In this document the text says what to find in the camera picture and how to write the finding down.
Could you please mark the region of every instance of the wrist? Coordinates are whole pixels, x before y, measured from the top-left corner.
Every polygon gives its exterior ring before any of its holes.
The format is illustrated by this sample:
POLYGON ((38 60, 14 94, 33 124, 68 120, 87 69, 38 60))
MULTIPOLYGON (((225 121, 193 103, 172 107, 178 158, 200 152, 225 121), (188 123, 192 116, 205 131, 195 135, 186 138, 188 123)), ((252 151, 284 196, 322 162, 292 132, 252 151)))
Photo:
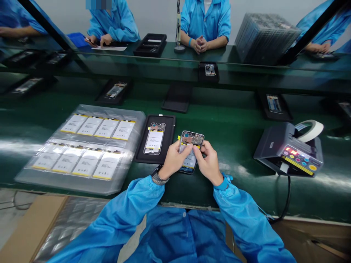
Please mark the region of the wrist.
POLYGON ((172 173, 169 172, 169 170, 167 168, 165 168, 164 166, 158 171, 158 176, 162 180, 167 180, 168 178, 171 177, 171 175, 172 175, 172 173))
POLYGON ((207 50, 212 49, 212 41, 207 42, 207 50))
POLYGON ((218 171, 217 175, 213 178, 211 178, 211 183, 214 185, 214 186, 219 186, 223 183, 224 181, 224 177, 223 175, 220 173, 220 171, 218 171))

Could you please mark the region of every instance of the wrist strap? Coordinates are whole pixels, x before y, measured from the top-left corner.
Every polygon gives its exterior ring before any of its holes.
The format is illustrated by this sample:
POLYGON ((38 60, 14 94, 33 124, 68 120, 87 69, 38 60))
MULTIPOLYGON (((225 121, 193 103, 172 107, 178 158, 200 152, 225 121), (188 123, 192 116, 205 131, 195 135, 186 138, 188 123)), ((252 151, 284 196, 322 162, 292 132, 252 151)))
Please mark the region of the wrist strap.
POLYGON ((169 178, 167 180, 162 180, 157 172, 152 176, 152 180, 155 184, 162 186, 169 181, 169 178))
POLYGON ((217 190, 226 190, 228 187, 228 180, 227 178, 224 177, 223 183, 221 183, 219 186, 214 186, 214 188, 216 188, 217 190))

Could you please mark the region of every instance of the roll of tape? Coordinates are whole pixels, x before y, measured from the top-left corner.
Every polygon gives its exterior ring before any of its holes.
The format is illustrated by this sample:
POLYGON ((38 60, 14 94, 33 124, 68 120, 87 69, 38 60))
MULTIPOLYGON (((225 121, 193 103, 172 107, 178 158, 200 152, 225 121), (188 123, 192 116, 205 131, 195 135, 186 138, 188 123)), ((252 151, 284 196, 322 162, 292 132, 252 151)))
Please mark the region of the roll of tape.
POLYGON ((311 127, 311 128, 304 135, 301 135, 300 137, 298 137, 298 139, 302 142, 308 142, 316 138, 318 135, 320 135, 321 132, 323 131, 324 125, 315 120, 307 120, 307 121, 300 122, 298 125, 295 125, 295 129, 297 129, 298 131, 301 131, 306 127, 311 127))

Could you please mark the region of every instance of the worker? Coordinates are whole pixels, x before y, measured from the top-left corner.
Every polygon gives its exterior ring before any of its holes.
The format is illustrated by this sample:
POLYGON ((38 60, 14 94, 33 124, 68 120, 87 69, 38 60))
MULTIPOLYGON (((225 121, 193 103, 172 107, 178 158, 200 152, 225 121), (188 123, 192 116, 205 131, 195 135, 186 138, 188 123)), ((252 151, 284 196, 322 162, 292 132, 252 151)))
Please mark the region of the worker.
POLYGON ((241 262, 225 243, 225 221, 248 262, 296 262, 252 197, 220 173, 217 152, 211 144, 204 141, 201 150, 189 144, 178 153, 179 143, 169 147, 165 163, 157 173, 132 181, 48 263, 117 262, 121 248, 145 215, 146 227, 139 245, 126 262, 241 262), (164 184, 192 150, 201 173, 214 186, 213 196, 220 212, 187 212, 157 205, 165 192, 164 184))
POLYGON ((231 32, 229 0, 185 0, 181 43, 197 54, 228 44, 231 32))
POLYGON ((95 42, 100 39, 100 45, 110 45, 111 42, 136 42, 140 40, 138 28, 134 21, 126 0, 112 0, 112 9, 91 9, 90 28, 86 42, 96 47, 95 42))
MULTIPOLYGON (((39 7, 34 0, 30 1, 36 8, 39 7)), ((48 34, 17 0, 0 0, 0 6, 0 37, 22 38, 48 34)))
MULTIPOLYGON (((333 1, 334 0, 327 0, 322 3, 297 24, 297 27, 302 30, 297 41, 310 29, 333 1)), ((305 49, 313 53, 328 53, 330 47, 339 39, 350 23, 351 1, 336 13, 305 49)))

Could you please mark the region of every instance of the hand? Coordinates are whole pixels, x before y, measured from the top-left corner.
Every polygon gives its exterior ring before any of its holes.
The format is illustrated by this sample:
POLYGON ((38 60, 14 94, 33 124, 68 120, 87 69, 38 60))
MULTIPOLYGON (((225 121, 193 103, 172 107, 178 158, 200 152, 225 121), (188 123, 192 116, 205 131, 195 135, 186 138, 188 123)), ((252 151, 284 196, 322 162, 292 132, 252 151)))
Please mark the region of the hand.
POLYGON ((110 34, 103 35, 100 40, 101 48, 103 48, 104 43, 106 44, 106 46, 109 46, 112 41, 113 39, 110 34))
POLYGON ((322 46, 319 44, 312 44, 309 43, 306 47, 306 50, 308 50, 309 52, 313 52, 313 53, 318 53, 322 51, 322 46))
POLYGON ((89 43, 89 45, 90 45, 91 47, 98 47, 98 46, 95 44, 95 42, 96 42, 96 36, 92 35, 92 36, 87 36, 86 38, 84 39, 84 41, 87 42, 87 43, 89 43))
POLYGON ((197 43, 200 45, 200 47, 201 47, 201 50, 200 50, 200 52, 201 53, 204 53, 205 51, 207 51, 208 49, 209 49, 209 44, 208 44, 208 42, 206 41, 206 39, 203 37, 203 36, 201 36, 200 38, 199 38, 199 40, 197 41, 197 43))
POLYGON ((331 42, 330 41, 326 41, 324 42, 324 44, 321 45, 322 49, 320 52, 322 53, 329 53, 329 49, 331 47, 331 42))
POLYGON ((17 30, 10 27, 0 27, 0 37, 5 38, 20 38, 17 30))
POLYGON ((190 154, 193 145, 189 144, 182 153, 178 153, 180 141, 176 141, 169 146, 165 163, 158 172, 162 180, 167 180, 172 174, 177 172, 183 165, 185 158, 190 154))
POLYGON ((193 41, 193 39, 191 40, 191 47, 195 50, 195 52, 199 55, 200 54, 200 51, 201 51, 201 47, 199 45, 199 40, 200 38, 197 38, 196 40, 193 41))
POLYGON ((223 175, 219 171, 217 152, 212 148, 209 141, 204 141, 201 150, 197 146, 193 147, 194 154, 201 173, 211 181, 214 186, 219 186, 223 183, 223 175))

